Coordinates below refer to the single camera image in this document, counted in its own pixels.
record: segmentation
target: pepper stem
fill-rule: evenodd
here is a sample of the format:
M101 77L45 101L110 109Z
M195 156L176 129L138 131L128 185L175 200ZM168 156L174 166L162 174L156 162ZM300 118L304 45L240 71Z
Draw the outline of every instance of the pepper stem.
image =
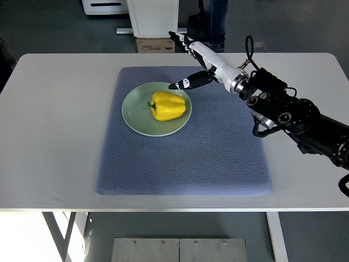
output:
M148 102L148 107L153 108L154 110L156 110L156 109L157 109L157 108L155 107L155 103L154 103L153 105L151 105L151 103L150 103L150 102Z

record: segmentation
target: blue textured mat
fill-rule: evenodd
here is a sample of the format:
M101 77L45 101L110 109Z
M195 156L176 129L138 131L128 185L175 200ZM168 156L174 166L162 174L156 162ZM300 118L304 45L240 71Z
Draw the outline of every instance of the blue textured mat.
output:
M120 71L101 154L97 193L257 196L272 191L262 141L252 135L250 109L223 84L212 82L186 91L192 114L174 134L144 136L124 122L121 106L131 90L148 82L177 82L200 70L130 67Z

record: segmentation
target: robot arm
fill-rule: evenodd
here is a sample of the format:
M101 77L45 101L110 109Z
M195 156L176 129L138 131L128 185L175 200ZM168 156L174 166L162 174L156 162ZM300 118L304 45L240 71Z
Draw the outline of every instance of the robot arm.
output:
M230 67L222 58L215 52L207 48L199 41L193 41L188 37L174 32L169 32L171 39L177 45L183 47L201 66L206 70L188 76L186 79L170 85L170 89L193 89L208 83L213 80L224 84L227 91L236 93L235 88L239 82L248 78L247 73L243 68Z
M322 115L312 101L298 99L296 89L287 87L287 83L259 68L252 60L252 53L248 53L248 40L251 40L253 49L251 37L247 37L245 43L248 60L233 68L202 43L182 34L170 32L170 35L206 70L170 84L169 89L193 89L213 80L222 83L228 92L238 93L252 109L253 135L262 138L283 130L303 154L325 155L336 166L349 170L349 126ZM249 62L256 68L251 77L244 71ZM288 95L287 89L293 89L294 96ZM258 130L260 125L265 127L264 131ZM339 187L349 197L348 182L349 175L341 179Z

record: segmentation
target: shoe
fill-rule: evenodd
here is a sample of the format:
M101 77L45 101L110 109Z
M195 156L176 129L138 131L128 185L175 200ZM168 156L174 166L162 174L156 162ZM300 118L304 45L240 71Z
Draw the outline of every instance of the shoe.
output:
M203 13L199 12L196 15L191 15L188 19L188 24L192 28L200 28L204 25Z
M224 42L219 45L213 45L208 41L200 41L200 42L203 43L208 48L210 48L215 53L222 53L224 51Z

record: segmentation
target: cardboard box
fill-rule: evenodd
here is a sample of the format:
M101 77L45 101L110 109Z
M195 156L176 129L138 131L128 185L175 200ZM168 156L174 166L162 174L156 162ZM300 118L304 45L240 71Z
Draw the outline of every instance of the cardboard box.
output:
M137 38L138 53L174 53L175 43L171 38Z

